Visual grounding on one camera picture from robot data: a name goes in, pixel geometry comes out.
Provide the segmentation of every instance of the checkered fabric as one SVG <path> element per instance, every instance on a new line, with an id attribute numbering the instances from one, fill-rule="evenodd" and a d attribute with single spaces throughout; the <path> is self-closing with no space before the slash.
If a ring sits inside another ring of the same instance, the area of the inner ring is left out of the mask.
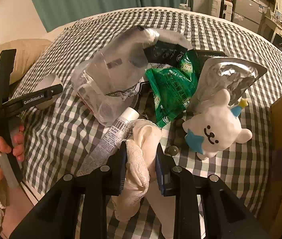
<path id="1" fill-rule="evenodd" d="M 270 105 L 282 95 L 282 52 L 259 36 L 211 17 L 169 9 L 137 8 L 110 12 L 96 19 L 79 20 L 66 28 L 24 76 L 14 97 L 31 92 L 46 75 L 56 73 L 64 91 L 51 107 L 23 112 L 27 181 L 45 193 L 65 172 L 76 173 L 87 154 L 98 144 L 104 128 L 76 96 L 71 87 L 75 66 L 91 58 L 122 31 L 134 25 L 170 29 L 192 41 L 194 49 L 229 51 L 231 56 L 265 66 L 268 72 L 243 97 L 249 106 L 240 116 L 243 128 L 253 133 L 246 144 L 233 144 L 206 162 L 182 147 L 177 164 L 195 175 L 217 174 L 257 214 L 268 176 L 271 155 Z M 139 113 L 149 100 L 141 97 Z M 164 128 L 163 147 L 177 137 L 175 122 Z M 159 221 L 144 200 L 140 211 L 128 223 L 115 219 L 109 203 L 108 238 L 158 238 Z"/>

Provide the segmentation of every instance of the pillow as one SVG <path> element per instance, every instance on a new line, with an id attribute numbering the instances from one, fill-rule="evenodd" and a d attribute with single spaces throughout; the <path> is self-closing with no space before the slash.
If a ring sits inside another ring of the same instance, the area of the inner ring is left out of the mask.
<path id="1" fill-rule="evenodd" d="M 51 44 L 47 39 L 18 39 L 0 45 L 0 53 L 6 49 L 17 49 L 10 84 L 20 80 L 40 55 Z"/>

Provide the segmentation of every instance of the green plastic wrapper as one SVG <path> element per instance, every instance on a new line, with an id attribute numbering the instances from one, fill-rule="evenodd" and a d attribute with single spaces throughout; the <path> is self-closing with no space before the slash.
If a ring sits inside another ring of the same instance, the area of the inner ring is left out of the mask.
<path id="1" fill-rule="evenodd" d="M 164 68 L 151 68 L 146 76 L 153 91 L 156 124 L 164 127 L 182 113 L 195 93 L 198 79 L 192 65 L 193 50 L 181 58 L 178 67 L 166 65 Z"/>

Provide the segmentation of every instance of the plush bear figurine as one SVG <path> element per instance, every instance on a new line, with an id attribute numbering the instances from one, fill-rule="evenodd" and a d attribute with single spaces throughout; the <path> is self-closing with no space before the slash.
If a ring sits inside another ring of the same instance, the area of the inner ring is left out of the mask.
<path id="1" fill-rule="evenodd" d="M 211 107 L 183 123 L 183 129 L 188 133 L 185 140 L 201 160 L 214 157 L 234 142 L 243 144 L 252 138 L 252 132 L 242 128 L 238 119 L 241 110 L 248 105 L 246 99 L 230 108 L 230 94 L 222 89 L 212 100 Z"/>

